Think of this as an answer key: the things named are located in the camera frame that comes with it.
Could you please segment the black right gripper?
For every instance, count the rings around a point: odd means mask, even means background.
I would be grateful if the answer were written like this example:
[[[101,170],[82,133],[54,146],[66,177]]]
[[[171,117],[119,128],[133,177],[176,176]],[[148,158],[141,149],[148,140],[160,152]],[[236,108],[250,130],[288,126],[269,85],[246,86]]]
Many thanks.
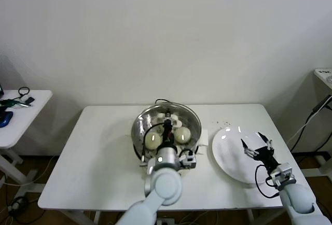
[[[243,139],[241,139],[244,153],[248,157],[255,158],[256,161],[262,162],[267,170],[267,173],[271,174],[280,164],[273,156],[274,147],[272,144],[272,140],[260,132],[258,132],[258,135],[263,140],[265,145],[260,147],[259,149],[253,150],[247,146]]]

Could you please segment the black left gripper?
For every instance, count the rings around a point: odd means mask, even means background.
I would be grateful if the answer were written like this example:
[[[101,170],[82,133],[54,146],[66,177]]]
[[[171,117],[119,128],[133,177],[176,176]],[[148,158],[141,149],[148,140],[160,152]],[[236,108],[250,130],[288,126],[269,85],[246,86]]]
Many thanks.
[[[164,131],[162,133],[162,145],[167,147],[174,146],[174,134],[172,132],[172,113],[169,108],[167,109],[167,114],[164,116],[163,123]]]

